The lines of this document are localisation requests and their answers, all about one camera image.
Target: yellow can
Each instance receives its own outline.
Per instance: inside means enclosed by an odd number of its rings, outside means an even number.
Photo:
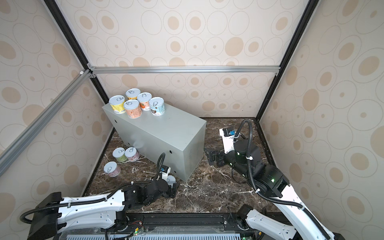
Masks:
[[[125,113],[124,102],[125,97],[122,95],[116,95],[109,99],[109,104],[111,105],[113,111],[117,114]]]
[[[137,99],[137,96],[141,93],[140,89],[138,88],[131,88],[130,90],[125,92],[125,95],[127,96],[128,100],[131,99]]]

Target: canned food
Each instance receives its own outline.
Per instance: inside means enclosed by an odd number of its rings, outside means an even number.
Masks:
[[[104,172],[110,177],[116,177],[121,172],[121,169],[116,162],[107,162],[104,165]]]
[[[136,99],[126,101],[124,103],[124,108],[129,118],[138,118],[141,116],[141,107],[139,101]]]
[[[151,98],[151,100],[149,100],[149,107],[151,108],[152,114],[155,116],[161,116],[166,112],[164,99],[161,97]]]
[[[129,162],[134,162],[139,159],[139,152],[134,147],[127,148],[124,155],[128,158]]]
[[[151,108],[149,107],[149,100],[152,98],[152,94],[150,93],[140,93],[137,96],[137,100],[140,103],[141,110],[149,111]]]
[[[137,99],[137,96],[141,93],[140,89],[138,88],[131,88],[130,90],[125,92],[125,95],[127,96],[128,100],[130,99]]]
[[[124,109],[125,97],[122,95],[116,95],[109,99],[109,104],[111,105],[113,111],[117,114],[125,113]]]
[[[124,155],[125,149],[122,147],[118,147],[112,152],[112,156],[116,159],[118,162],[125,162],[127,160],[127,157]]]

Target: marble floor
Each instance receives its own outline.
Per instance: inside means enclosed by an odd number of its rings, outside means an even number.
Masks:
[[[206,120],[205,147],[214,149],[223,148],[218,130],[227,126],[234,126],[237,129],[242,121],[240,118],[208,118]],[[246,125],[243,127],[242,132],[246,136],[248,135]],[[253,135],[255,144],[260,148],[262,159],[267,163],[254,125]],[[121,184],[130,181],[149,180],[155,175],[156,164],[141,155],[136,162],[119,164],[121,173],[117,177],[109,177],[104,174],[104,165],[109,161],[116,161],[112,156],[112,152],[117,147],[127,148],[119,134],[115,132],[90,188],[86,192],[86,196],[108,193]],[[243,177],[236,172],[234,178],[238,181],[243,180]],[[221,168],[209,166],[206,156],[203,157],[188,182],[178,178],[176,178],[176,181],[180,183],[176,198],[165,199],[161,197],[151,205],[134,210],[134,212],[228,212],[228,207],[231,212],[236,212],[243,204],[248,204],[258,211],[266,207],[268,212],[279,212],[273,204],[258,197],[247,184],[239,184],[233,181],[229,166]]]

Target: orange can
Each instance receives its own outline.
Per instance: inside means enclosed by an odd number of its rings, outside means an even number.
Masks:
[[[137,100],[140,103],[140,106],[143,111],[149,111],[151,108],[149,107],[149,100],[152,98],[152,94],[150,93],[140,93],[137,96]]]
[[[140,103],[136,99],[128,100],[124,103],[124,109],[128,114],[129,118],[138,118],[141,116],[141,107]]]

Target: beige wall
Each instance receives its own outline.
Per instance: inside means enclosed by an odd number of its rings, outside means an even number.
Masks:
[[[279,65],[306,0],[59,0],[94,66]]]
[[[139,88],[198,117],[254,117],[274,73],[99,74],[109,97]]]
[[[0,4],[0,154],[82,67],[38,0]]]
[[[0,177],[1,240],[26,239],[18,218],[48,194],[81,195],[112,129],[102,105],[87,80]]]
[[[0,153],[81,67],[44,6],[0,1]],[[0,177],[0,239],[26,239],[19,216],[52,192],[80,196],[112,124],[90,80]]]
[[[261,120],[277,166],[346,239],[382,239],[384,2],[322,1]]]

